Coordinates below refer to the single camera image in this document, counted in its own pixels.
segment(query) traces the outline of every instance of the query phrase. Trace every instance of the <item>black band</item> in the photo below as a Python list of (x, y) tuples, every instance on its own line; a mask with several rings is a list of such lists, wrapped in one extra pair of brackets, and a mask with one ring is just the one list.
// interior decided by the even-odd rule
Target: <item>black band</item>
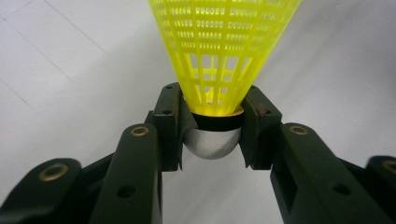
[(209, 117), (193, 114), (198, 129), (210, 132), (227, 132), (240, 128), (244, 120), (244, 113), (229, 117)]

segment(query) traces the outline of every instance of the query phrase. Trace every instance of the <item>plastic shuttlecock skirt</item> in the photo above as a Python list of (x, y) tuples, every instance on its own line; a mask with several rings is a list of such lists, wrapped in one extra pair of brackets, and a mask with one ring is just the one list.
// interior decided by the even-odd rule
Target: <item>plastic shuttlecock skirt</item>
[(301, 0), (149, 0), (192, 113), (237, 110)]

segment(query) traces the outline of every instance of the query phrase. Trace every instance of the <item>white floor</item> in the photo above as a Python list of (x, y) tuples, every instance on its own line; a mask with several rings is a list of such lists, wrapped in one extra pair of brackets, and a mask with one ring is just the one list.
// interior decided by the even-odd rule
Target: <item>white floor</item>
[[(396, 156), (395, 11), (303, 0), (255, 82), (284, 122), (361, 166)], [(146, 0), (0, 0), (0, 203), (43, 161), (110, 154), (175, 81)], [(239, 148), (183, 160), (163, 175), (163, 223), (282, 223), (269, 172), (245, 169)]]

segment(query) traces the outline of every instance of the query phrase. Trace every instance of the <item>shuttlecock cork base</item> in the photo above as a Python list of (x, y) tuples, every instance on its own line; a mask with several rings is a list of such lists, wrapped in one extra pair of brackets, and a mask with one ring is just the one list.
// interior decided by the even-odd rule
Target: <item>shuttlecock cork base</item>
[(183, 140), (192, 154), (205, 160), (217, 160), (233, 151), (241, 135), (242, 108), (227, 117), (193, 116), (198, 129), (188, 130)]

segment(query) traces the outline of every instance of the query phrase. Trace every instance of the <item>yellow shuttlecock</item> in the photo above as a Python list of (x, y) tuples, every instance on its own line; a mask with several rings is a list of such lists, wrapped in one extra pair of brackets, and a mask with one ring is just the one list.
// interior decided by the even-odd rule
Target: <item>yellow shuttlecock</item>
[(301, 0), (149, 0), (192, 113), (229, 116)]

